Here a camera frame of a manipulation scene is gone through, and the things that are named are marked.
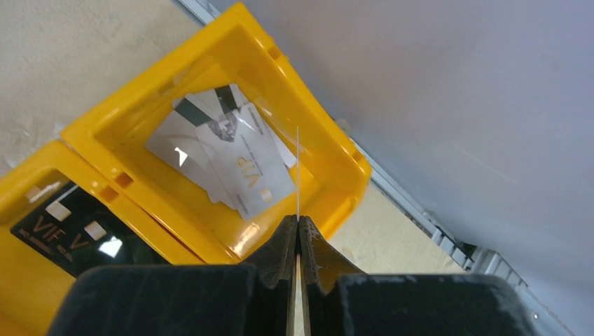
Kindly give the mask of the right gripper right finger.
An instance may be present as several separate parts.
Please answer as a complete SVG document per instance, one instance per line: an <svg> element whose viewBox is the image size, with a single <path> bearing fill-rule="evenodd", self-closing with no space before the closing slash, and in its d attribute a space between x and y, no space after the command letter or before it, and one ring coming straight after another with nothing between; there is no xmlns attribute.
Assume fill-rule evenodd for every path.
<svg viewBox="0 0 594 336"><path fill-rule="evenodd" d="M368 274L298 222L307 335L535 335L504 280L472 274Z"/></svg>

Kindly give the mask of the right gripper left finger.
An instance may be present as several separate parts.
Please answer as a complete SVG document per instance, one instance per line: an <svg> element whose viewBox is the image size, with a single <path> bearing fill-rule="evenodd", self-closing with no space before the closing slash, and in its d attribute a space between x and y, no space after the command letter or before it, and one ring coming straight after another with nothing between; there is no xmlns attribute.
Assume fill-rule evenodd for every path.
<svg viewBox="0 0 594 336"><path fill-rule="evenodd" d="M292 335L298 217L236 265L96 267L49 335Z"/></svg>

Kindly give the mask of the white diamond VIP card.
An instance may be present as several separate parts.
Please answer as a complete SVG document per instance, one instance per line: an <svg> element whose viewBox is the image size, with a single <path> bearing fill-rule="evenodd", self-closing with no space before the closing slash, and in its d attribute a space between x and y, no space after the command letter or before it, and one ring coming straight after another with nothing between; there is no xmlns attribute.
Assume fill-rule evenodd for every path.
<svg viewBox="0 0 594 336"><path fill-rule="evenodd" d="M253 103L196 128L214 171L242 219L295 192L293 179Z"/></svg>

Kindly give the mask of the white magnetic stripe card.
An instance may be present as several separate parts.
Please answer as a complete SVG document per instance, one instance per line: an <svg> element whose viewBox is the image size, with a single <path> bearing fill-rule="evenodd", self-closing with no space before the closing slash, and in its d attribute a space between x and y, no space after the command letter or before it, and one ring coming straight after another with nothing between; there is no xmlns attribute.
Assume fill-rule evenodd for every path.
<svg viewBox="0 0 594 336"><path fill-rule="evenodd" d="M146 140L145 147L205 190L211 202L222 202L235 209L195 132L210 120L191 100L176 99L171 112Z"/></svg>

